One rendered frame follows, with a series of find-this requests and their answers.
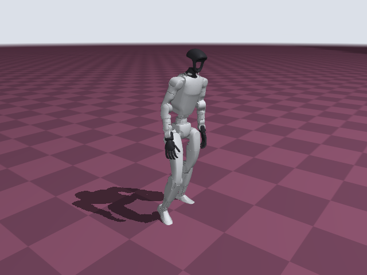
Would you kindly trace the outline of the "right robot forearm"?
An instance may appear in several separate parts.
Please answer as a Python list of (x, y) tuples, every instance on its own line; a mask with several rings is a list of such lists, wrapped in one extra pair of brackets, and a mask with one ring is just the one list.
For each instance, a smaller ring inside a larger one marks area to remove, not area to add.
[(171, 115), (169, 114), (169, 106), (164, 104), (161, 106), (161, 119), (163, 122), (163, 131), (165, 133), (165, 138), (170, 138), (170, 132), (172, 132), (171, 126)]

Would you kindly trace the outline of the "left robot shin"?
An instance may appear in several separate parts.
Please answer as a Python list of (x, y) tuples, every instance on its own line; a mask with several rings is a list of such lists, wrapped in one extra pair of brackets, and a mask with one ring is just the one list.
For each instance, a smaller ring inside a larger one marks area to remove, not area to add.
[(193, 167), (190, 169), (190, 171), (182, 173), (182, 184), (180, 185), (180, 190), (179, 190), (178, 196), (182, 197), (182, 195), (185, 195), (185, 191), (186, 191), (187, 186), (190, 182), (192, 172), (193, 172)]

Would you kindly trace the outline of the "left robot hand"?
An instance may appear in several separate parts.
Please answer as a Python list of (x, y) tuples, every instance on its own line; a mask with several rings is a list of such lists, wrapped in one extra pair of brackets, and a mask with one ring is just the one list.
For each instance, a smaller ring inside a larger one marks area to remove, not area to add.
[(202, 137), (202, 142), (201, 142), (201, 148), (205, 148), (206, 147), (206, 133), (205, 133), (205, 131), (206, 131), (206, 129), (205, 129), (205, 127), (202, 125), (202, 126), (200, 126), (200, 129), (201, 130), (199, 130), (199, 132), (201, 133), (201, 137)]

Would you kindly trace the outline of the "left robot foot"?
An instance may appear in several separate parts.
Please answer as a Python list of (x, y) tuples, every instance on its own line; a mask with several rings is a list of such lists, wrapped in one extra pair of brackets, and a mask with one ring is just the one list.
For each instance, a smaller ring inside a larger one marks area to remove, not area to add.
[[(182, 194), (181, 194), (181, 195), (182, 195)], [(194, 201), (193, 201), (193, 200), (191, 200), (190, 198), (188, 198), (186, 195), (182, 195), (182, 197), (180, 197), (180, 196), (178, 196), (178, 194), (177, 194), (176, 199), (179, 199), (179, 200), (181, 200), (181, 201), (183, 201), (183, 202), (185, 202), (185, 203), (188, 203), (188, 204), (193, 204), (193, 203), (194, 203)]]

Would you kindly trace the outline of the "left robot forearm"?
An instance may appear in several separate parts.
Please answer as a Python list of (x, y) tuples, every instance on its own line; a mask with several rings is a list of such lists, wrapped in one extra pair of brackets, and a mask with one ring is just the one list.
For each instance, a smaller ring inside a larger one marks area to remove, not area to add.
[(205, 109), (198, 109), (197, 110), (197, 123), (198, 123), (197, 128), (199, 130), (201, 130), (200, 126), (203, 125), (205, 127)]

